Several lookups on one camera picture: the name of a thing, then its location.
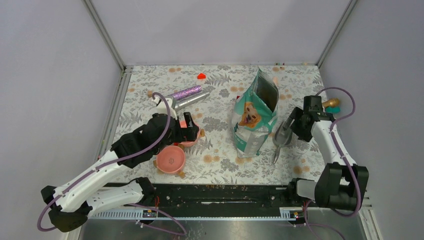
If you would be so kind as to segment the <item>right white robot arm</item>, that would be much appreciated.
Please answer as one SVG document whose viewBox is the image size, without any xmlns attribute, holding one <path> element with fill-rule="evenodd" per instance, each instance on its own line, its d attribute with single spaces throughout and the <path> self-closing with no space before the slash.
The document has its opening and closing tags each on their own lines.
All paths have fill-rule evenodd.
<svg viewBox="0 0 424 240">
<path fill-rule="evenodd" d="M 284 146 L 293 136 L 307 143 L 314 140 L 325 162 L 318 181 L 294 178 L 288 184 L 286 198 L 291 205 L 312 200 L 318 207 L 332 210 L 356 213 L 361 208 L 369 171 L 348 154 L 335 122 L 334 116 L 324 111 L 322 98 L 309 95 L 304 97 L 303 107 L 295 107 L 281 125 Z"/>
</svg>

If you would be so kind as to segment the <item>metal food scoop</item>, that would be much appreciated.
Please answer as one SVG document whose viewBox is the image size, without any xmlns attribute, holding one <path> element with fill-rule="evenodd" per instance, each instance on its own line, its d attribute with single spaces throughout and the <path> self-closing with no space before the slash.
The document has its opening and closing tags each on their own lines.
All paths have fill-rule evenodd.
<svg viewBox="0 0 424 240">
<path fill-rule="evenodd" d="M 273 155 L 272 163 L 275 165 L 279 159 L 281 149 L 291 143 L 293 131 L 284 131 L 283 130 L 284 122 L 278 127 L 277 131 L 274 134 L 272 139 L 274 145 L 276 146 L 276 150 Z"/>
</svg>

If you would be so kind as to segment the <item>green pet food bag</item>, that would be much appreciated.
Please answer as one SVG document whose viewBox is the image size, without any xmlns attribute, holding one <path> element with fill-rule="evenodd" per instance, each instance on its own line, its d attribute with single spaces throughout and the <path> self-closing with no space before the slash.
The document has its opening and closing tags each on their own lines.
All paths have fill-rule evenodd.
<svg viewBox="0 0 424 240">
<path fill-rule="evenodd" d="M 279 90 L 272 78 L 258 69 L 252 84 L 235 100 L 231 130 L 238 158 L 253 158 L 278 119 Z"/>
</svg>

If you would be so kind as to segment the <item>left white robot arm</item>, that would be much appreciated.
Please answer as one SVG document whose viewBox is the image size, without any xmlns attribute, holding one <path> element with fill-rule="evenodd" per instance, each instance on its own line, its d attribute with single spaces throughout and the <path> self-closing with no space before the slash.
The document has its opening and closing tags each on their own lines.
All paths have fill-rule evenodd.
<svg viewBox="0 0 424 240">
<path fill-rule="evenodd" d="M 165 147 L 181 142 L 194 142 L 200 133 L 189 112 L 183 114 L 186 127 L 178 117 L 155 113 L 151 119 L 132 132 L 122 135 L 92 166 L 62 186 L 47 185 L 41 190 L 51 230 L 66 233 L 82 226 L 89 217 L 115 207 L 155 200 L 155 188 L 147 177 L 138 177 L 127 184 L 101 191 L 116 175 L 132 170 L 158 155 Z"/>
</svg>

